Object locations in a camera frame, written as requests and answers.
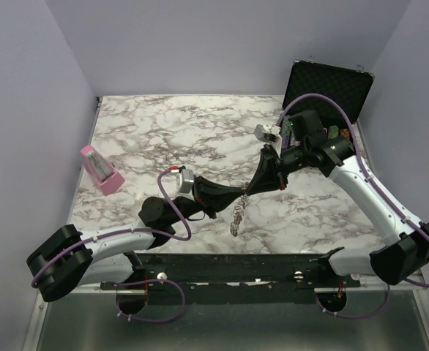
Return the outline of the metal key ring disc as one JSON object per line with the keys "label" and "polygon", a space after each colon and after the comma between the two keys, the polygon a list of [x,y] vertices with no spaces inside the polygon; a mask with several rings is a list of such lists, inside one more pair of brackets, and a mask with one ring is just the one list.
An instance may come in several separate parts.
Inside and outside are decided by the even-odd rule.
{"label": "metal key ring disc", "polygon": [[233,237],[237,237],[239,234],[239,226],[242,223],[245,214],[245,209],[249,206],[249,204],[250,198],[246,193],[241,195],[235,203],[233,209],[233,218],[230,224],[230,234]]}

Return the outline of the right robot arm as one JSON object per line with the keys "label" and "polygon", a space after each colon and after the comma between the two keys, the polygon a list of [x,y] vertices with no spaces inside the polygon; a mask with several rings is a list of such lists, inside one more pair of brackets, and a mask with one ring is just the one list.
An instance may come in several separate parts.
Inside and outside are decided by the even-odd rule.
{"label": "right robot arm", "polygon": [[256,126],[254,135],[264,147],[247,195],[284,190],[289,174],[317,168],[351,197],[384,243],[380,249],[332,250],[317,268],[320,283],[331,287],[343,276],[362,274],[396,285],[429,263],[429,222],[422,222],[395,199],[357,156],[351,141],[328,138],[314,110],[291,116],[289,125],[298,145],[285,151],[279,126]]}

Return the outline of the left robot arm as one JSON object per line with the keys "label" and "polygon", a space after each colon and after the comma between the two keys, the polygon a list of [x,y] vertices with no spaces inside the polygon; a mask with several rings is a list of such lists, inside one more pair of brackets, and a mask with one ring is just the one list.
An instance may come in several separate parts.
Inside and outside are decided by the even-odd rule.
{"label": "left robot arm", "polygon": [[189,218],[199,212],[213,219],[239,197],[241,187],[225,186],[201,176],[178,173],[178,195],[172,198],[157,178],[161,196],[144,200],[135,222],[107,230],[82,231],[73,224],[60,227],[27,258],[31,286],[46,302],[57,301],[76,287],[120,282],[127,289],[142,281],[142,270],[123,264],[120,256],[165,245],[169,240],[189,241]]}

